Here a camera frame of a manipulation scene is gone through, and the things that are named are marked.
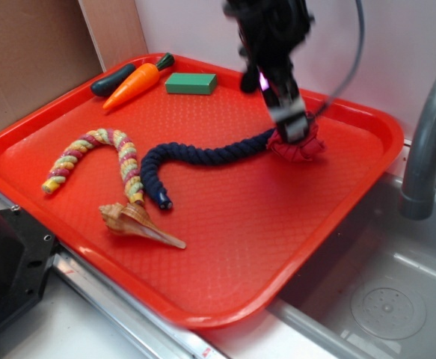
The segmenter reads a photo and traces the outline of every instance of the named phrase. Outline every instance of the purple light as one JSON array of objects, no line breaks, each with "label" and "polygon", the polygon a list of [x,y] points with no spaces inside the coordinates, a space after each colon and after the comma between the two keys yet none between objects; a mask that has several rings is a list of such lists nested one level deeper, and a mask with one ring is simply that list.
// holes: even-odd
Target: purple light
[{"label": "purple light", "polygon": [[260,85],[261,85],[261,90],[263,91],[269,88],[269,82],[268,80],[266,80],[266,78],[262,73],[260,73]]}]

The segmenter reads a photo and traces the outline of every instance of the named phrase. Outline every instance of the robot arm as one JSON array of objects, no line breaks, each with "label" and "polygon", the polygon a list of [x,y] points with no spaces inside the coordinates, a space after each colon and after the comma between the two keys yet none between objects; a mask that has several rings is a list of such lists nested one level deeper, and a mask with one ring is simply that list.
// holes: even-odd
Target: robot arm
[{"label": "robot arm", "polygon": [[253,92],[259,86],[281,138],[300,141],[312,119],[292,75],[289,53],[304,41],[313,21],[305,0],[227,0],[224,13],[236,18],[248,60],[241,89]]}]

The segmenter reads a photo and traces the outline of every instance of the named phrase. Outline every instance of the stainless steel sink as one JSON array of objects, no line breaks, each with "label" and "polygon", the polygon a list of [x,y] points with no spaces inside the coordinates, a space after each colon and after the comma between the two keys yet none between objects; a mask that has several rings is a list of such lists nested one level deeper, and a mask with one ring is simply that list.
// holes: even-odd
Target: stainless steel sink
[{"label": "stainless steel sink", "polygon": [[436,358],[436,202],[397,211],[385,175],[270,306],[339,358]]}]

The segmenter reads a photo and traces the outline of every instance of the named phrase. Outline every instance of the gray faucet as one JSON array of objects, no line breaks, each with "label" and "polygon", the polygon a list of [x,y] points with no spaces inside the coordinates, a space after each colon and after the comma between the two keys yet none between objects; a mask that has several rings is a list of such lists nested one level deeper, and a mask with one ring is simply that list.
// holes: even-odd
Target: gray faucet
[{"label": "gray faucet", "polygon": [[406,218],[430,217],[436,189],[436,80],[412,140],[402,183],[399,211]]}]

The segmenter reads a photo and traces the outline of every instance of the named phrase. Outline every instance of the tray rim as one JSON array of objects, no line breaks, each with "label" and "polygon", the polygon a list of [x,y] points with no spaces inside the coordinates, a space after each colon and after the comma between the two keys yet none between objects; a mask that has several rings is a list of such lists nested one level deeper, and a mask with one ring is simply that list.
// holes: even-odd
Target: tray rim
[{"label": "tray rim", "polygon": [[[56,100],[50,102],[42,108],[37,109],[28,116],[22,118],[8,128],[2,130],[0,132],[0,147],[4,147],[5,149],[7,149],[13,144],[21,141],[23,138],[26,138],[37,129],[45,126],[47,123],[50,123],[54,119],[60,117],[62,114],[67,113],[71,108],[75,107],[70,106],[70,102],[72,102],[71,99],[75,99],[76,97],[78,97],[81,101],[80,103],[82,103],[92,98],[93,94],[89,90],[90,84],[97,79],[106,76],[107,73],[113,72],[118,68],[122,67],[124,64],[128,64],[129,62],[140,64],[145,61],[151,61],[152,59],[155,60],[157,58],[160,58],[161,56],[162,53],[148,54],[138,56],[129,61],[125,61],[122,64],[118,64],[116,67],[113,67],[108,72],[103,73],[71,90],[70,92],[58,97]],[[239,81],[240,73],[236,71],[185,58],[183,56],[175,55],[175,58],[177,61],[186,61],[190,65],[199,66],[203,70],[210,70],[214,73],[219,72],[221,77],[230,79],[229,82],[222,82],[218,77],[220,85],[233,86],[234,82],[237,83]],[[309,108],[316,107],[325,98],[325,95],[308,90],[301,90],[301,94]],[[346,118],[346,121],[332,118],[332,114],[338,113],[340,111],[345,111],[346,113],[348,113],[351,117],[350,122],[353,123],[349,123],[348,118]],[[43,114],[46,114],[46,120],[48,122],[43,122]],[[316,245],[316,243],[318,243],[317,247],[319,247],[321,243],[325,241],[326,237],[342,220],[342,214],[347,214],[351,211],[351,209],[357,204],[362,196],[364,196],[365,193],[374,185],[374,183],[377,182],[378,178],[385,172],[387,167],[398,156],[402,149],[402,146],[404,145],[404,136],[401,127],[395,121],[395,119],[393,119],[393,117],[391,117],[389,114],[384,113],[383,111],[379,111],[363,105],[358,105],[344,99],[336,99],[328,109],[328,113],[326,113],[325,116],[332,120],[337,120],[339,122],[344,122],[359,127],[373,134],[375,134],[375,131],[377,130],[386,132],[388,136],[385,136],[384,138],[379,137],[383,145],[383,156],[380,157],[378,162],[358,182],[358,184],[352,190],[351,194],[346,196],[345,199],[332,210],[331,214],[318,226],[318,228],[304,241],[299,251],[296,251],[283,264],[284,270],[280,271],[278,275],[275,275],[270,280],[270,283],[265,287],[265,290],[259,292],[253,298],[250,298],[248,301],[248,305],[245,305],[244,308],[237,311],[235,309],[227,310],[219,314],[213,313],[212,317],[204,315],[197,316],[196,313],[190,313],[176,308],[175,306],[172,306],[171,301],[164,297],[160,292],[155,291],[154,288],[150,287],[142,280],[139,280],[139,278],[133,277],[128,273],[123,273],[121,269],[119,269],[113,262],[109,260],[106,261],[105,271],[103,269],[97,270],[103,272],[103,274],[109,278],[116,277],[116,274],[119,272],[119,285],[131,295],[135,295],[134,292],[136,291],[136,289],[133,290],[132,288],[136,288],[137,282],[139,282],[138,284],[140,286],[140,291],[144,292],[145,295],[152,295],[153,297],[152,305],[147,302],[145,302],[145,304],[150,305],[152,309],[162,314],[169,320],[179,325],[184,325],[188,328],[216,328],[224,325],[229,325],[233,322],[245,318],[246,316],[251,315],[252,313],[258,311],[261,308],[264,308],[264,306],[266,306],[273,299],[274,295],[278,293],[279,289],[282,288],[282,286],[288,281],[288,279],[290,279],[290,276],[296,273],[297,270],[305,262],[305,260],[307,260],[307,258],[312,255],[312,252],[307,255],[303,255],[300,252],[305,251],[304,249],[309,245]],[[363,116],[373,117],[375,119],[379,119],[379,121],[376,121],[374,123],[370,123],[369,121],[365,122],[361,119]],[[40,126],[34,126],[34,121],[37,120],[40,120]],[[52,227],[59,227],[60,225],[63,226],[63,224],[58,220],[50,218],[52,216],[47,216],[45,213],[42,213],[40,208],[37,208],[37,206],[34,205],[33,201],[29,200],[24,194],[21,194],[19,191],[14,190],[13,185],[6,182],[1,177],[0,192],[13,202],[28,210],[39,221],[48,222],[49,224],[52,224]],[[89,256],[83,259],[88,261],[92,266],[95,267],[98,262],[102,265],[104,261],[102,257],[93,258],[93,256]]]}]

